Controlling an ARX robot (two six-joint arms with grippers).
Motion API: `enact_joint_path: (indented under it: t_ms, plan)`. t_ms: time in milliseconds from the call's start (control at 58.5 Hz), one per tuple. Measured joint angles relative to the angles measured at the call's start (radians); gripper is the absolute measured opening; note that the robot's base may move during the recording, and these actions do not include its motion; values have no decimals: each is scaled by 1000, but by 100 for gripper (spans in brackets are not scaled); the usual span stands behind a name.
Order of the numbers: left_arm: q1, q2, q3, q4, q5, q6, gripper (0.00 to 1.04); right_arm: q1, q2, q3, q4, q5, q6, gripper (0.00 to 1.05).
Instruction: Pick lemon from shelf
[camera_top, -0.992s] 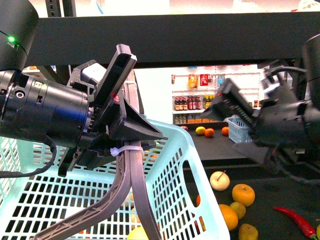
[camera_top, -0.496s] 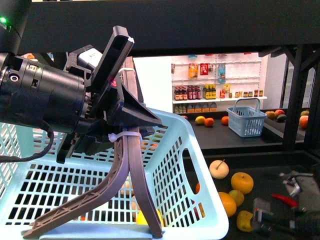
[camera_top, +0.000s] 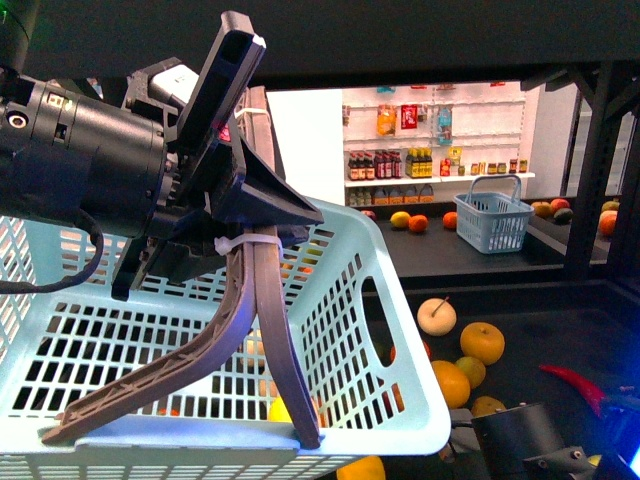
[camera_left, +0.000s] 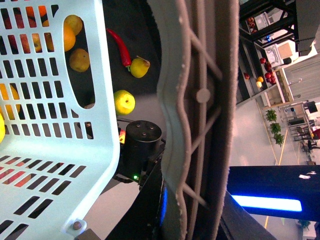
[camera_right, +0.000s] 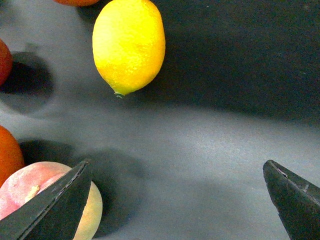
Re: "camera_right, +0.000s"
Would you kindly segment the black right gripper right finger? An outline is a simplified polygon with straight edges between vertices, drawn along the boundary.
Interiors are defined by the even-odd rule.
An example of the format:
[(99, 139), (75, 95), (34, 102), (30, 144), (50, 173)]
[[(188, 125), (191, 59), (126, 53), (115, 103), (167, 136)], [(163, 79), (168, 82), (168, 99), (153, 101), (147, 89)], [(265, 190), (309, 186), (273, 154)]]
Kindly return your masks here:
[(268, 160), (263, 177), (273, 205), (291, 240), (320, 238), (320, 188)]

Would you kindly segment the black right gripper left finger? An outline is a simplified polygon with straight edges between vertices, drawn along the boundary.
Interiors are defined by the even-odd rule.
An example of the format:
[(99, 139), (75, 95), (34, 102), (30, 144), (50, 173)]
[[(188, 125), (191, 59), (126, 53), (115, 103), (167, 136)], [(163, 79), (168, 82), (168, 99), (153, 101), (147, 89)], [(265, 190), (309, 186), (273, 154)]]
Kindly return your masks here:
[(87, 203), (92, 173), (83, 160), (0, 221), (2, 240), (71, 240)]

